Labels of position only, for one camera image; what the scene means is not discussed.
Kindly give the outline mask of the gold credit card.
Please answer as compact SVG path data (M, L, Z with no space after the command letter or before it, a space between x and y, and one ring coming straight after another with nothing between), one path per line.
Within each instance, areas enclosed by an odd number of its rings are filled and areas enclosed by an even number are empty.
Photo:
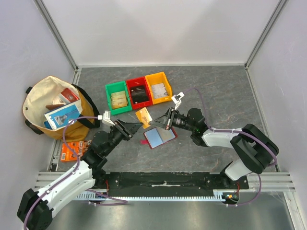
M150 126L149 122L152 121L152 117L150 116L147 108L144 107L137 111L135 114L138 120L142 123L143 129L147 129Z

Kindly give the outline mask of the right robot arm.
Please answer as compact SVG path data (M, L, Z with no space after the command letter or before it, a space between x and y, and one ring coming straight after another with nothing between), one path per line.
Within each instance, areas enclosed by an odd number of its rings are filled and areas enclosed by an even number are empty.
M208 127L200 109L191 108L187 115L169 108L150 125L169 130L178 127L191 132L190 138L197 146L233 149L239 159L223 169L220 184L232 188L237 180L250 173L261 174L268 166L277 163L278 147L255 125L247 124L237 129L215 129Z

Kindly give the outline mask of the red leather card holder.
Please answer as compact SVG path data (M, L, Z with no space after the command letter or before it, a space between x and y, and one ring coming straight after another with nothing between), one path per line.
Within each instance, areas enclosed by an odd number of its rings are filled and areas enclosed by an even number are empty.
M177 138L177 134L173 128L166 130L156 127L144 132L143 135L144 139L142 139L140 143L148 145L150 149L154 149Z

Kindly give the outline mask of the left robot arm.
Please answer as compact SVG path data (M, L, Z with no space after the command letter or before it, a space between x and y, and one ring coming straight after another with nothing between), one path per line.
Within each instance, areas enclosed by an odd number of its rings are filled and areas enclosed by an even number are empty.
M121 141L129 141L141 126L142 123L116 120L109 132L94 134L87 152L62 176L37 191L28 189L17 210L23 229L47 229L53 218L80 193L104 186L107 156Z

